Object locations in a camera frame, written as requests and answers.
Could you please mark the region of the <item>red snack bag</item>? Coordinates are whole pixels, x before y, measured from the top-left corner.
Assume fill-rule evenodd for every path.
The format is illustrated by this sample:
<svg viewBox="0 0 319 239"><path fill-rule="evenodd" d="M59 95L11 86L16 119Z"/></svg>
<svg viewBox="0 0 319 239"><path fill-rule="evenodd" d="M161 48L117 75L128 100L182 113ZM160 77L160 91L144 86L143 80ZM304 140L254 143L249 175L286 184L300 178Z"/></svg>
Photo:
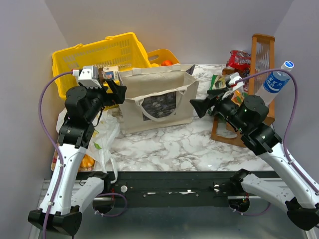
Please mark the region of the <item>red snack bag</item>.
<svg viewBox="0 0 319 239"><path fill-rule="evenodd" d="M245 71L250 68L251 54L242 50L231 50L230 58L227 61L226 66L237 69L239 71Z"/></svg>

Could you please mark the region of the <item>orange snack bag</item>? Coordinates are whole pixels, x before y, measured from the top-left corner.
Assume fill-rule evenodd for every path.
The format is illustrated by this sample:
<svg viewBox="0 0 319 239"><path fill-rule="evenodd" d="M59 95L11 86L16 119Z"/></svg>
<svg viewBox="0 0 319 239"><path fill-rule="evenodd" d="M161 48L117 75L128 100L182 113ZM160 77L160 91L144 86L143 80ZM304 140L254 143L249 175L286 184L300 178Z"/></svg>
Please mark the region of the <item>orange snack bag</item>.
<svg viewBox="0 0 319 239"><path fill-rule="evenodd" d="M243 101L244 98L247 96L246 92L242 92L240 90L236 90L232 96L232 102L234 102L235 104L237 104L238 106L240 106Z"/></svg>

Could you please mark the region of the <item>orange croissant bread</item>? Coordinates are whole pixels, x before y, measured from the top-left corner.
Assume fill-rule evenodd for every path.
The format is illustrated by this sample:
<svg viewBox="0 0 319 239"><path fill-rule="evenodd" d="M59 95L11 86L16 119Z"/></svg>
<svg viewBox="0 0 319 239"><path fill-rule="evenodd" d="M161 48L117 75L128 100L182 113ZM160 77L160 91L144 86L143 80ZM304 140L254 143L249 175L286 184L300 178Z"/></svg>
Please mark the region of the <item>orange croissant bread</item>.
<svg viewBox="0 0 319 239"><path fill-rule="evenodd" d="M80 163L79 170L80 171L92 170L94 168L94 165L95 165L95 160L89 155L85 154Z"/></svg>

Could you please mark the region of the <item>beige canvas tote bag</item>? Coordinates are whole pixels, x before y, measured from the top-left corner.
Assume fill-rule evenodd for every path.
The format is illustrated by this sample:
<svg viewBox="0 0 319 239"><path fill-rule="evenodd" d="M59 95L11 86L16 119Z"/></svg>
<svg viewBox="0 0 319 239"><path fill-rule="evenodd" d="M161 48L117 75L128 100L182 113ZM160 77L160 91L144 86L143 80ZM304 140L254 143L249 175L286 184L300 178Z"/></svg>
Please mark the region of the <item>beige canvas tote bag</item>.
<svg viewBox="0 0 319 239"><path fill-rule="evenodd" d="M134 68L119 73L127 87L120 105L123 133L191 123L199 81L193 77L194 64Z"/></svg>

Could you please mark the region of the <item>white plastic grocery bag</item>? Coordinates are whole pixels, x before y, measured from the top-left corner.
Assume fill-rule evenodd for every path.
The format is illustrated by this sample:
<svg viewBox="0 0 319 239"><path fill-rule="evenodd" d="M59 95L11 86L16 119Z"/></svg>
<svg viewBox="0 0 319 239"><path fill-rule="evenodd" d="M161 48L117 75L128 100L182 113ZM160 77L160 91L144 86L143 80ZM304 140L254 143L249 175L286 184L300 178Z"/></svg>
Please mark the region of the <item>white plastic grocery bag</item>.
<svg viewBox="0 0 319 239"><path fill-rule="evenodd" d="M111 181L111 183L114 184L118 179L118 167L111 154L111 146L120 133L120 124L117 119L112 116L111 110L103 111L101 117L96 117L93 123L97 123L98 125L94 128L85 154L95 160L93 170L102 171L104 173L114 173L115 178Z"/></svg>

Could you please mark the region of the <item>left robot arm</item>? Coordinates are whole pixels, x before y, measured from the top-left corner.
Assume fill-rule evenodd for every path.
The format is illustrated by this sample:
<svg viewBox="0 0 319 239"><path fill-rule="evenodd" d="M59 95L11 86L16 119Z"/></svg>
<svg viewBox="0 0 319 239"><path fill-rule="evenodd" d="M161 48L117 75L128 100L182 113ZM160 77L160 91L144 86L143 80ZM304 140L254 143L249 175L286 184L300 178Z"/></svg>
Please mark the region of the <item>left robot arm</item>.
<svg viewBox="0 0 319 239"><path fill-rule="evenodd" d="M42 230L43 238L47 232L75 236L85 209L96 196L110 188L108 175L97 173L88 177L75 194L72 193L79 166L94 132L94 118L104 107L122 104L125 99L126 86L112 80L106 82L106 86L97 88L75 86L66 93L67 114L58 141L54 143L58 154L56 166L42 203L28 215L28 221Z"/></svg>

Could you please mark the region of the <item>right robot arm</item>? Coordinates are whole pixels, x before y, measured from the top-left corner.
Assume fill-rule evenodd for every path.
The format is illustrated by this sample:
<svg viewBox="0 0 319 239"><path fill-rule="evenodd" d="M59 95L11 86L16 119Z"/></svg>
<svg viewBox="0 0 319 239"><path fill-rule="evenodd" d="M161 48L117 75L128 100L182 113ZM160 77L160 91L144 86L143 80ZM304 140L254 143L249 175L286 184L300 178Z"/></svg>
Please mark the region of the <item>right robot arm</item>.
<svg viewBox="0 0 319 239"><path fill-rule="evenodd" d="M211 90L204 100L190 100L202 118L209 108L222 116L256 156L271 166L286 183L281 189L241 169L230 179L233 189L252 193L281 208L300 229L309 231L319 224L318 183L284 147L282 139L264 120L269 112L261 97L248 95L238 106L225 89Z"/></svg>

